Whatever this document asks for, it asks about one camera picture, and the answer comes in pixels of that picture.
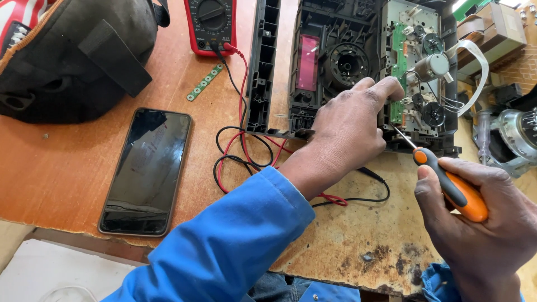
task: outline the jeans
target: jeans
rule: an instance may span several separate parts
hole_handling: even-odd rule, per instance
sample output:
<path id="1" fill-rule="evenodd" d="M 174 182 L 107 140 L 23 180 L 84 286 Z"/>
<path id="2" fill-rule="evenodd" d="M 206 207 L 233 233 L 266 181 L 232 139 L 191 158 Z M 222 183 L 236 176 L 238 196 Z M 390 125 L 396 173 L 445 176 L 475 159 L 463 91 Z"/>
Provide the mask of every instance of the jeans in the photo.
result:
<path id="1" fill-rule="evenodd" d="M 250 298 L 256 302 L 298 302 L 308 289 L 311 281 L 265 273 L 248 291 Z"/>

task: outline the multimeter dial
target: multimeter dial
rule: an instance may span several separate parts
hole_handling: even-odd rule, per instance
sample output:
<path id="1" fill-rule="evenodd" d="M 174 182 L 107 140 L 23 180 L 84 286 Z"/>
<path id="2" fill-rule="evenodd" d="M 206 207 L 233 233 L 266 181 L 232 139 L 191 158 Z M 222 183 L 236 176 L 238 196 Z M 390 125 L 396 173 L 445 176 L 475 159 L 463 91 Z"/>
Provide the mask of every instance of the multimeter dial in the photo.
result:
<path id="1" fill-rule="evenodd" d="M 228 1 L 231 0 L 190 0 L 190 13 L 196 36 L 210 35 L 219 38 L 224 35 L 224 38 L 230 38 L 226 34 L 230 33 L 233 8 Z"/>

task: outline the digital multimeter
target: digital multimeter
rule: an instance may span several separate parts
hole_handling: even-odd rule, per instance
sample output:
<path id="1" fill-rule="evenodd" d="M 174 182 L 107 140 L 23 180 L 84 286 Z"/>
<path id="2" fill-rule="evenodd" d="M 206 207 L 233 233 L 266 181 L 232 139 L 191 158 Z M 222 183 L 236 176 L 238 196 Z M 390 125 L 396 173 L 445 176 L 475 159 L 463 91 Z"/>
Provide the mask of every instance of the digital multimeter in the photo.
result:
<path id="1" fill-rule="evenodd" d="M 237 47 L 235 32 L 236 0 L 185 0 L 190 47 L 195 54 L 216 56 L 211 42 L 216 41 L 222 55 L 232 55 L 225 42 Z"/>

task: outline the hand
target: hand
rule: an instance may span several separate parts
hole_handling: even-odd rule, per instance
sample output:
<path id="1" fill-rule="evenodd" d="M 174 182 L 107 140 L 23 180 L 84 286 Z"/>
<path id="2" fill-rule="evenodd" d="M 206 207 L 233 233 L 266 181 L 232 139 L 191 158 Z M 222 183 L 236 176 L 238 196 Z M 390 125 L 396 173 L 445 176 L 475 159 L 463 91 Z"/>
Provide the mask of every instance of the hand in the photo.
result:
<path id="1" fill-rule="evenodd" d="M 451 267 L 464 302 L 520 301 L 517 270 L 537 252 L 537 205 L 509 174 L 463 160 L 440 165 L 480 188 L 489 219 L 482 224 L 450 214 L 438 177 L 418 169 L 416 199 L 434 247 Z"/>
<path id="2" fill-rule="evenodd" d="M 371 78 L 343 91 L 317 112 L 308 144 L 279 169 L 307 200 L 363 167 L 386 147 L 377 115 L 388 97 L 401 99 L 404 90 L 394 77 L 375 84 Z"/>

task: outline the smartphone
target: smartphone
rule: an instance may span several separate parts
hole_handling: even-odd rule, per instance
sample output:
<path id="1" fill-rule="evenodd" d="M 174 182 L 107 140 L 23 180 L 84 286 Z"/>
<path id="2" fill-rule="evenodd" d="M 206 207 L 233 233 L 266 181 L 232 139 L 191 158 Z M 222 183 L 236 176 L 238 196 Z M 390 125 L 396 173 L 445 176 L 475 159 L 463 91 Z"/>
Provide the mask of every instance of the smartphone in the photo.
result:
<path id="1" fill-rule="evenodd" d="M 101 233 L 166 234 L 191 125 L 188 114 L 136 110 L 100 217 Z"/>

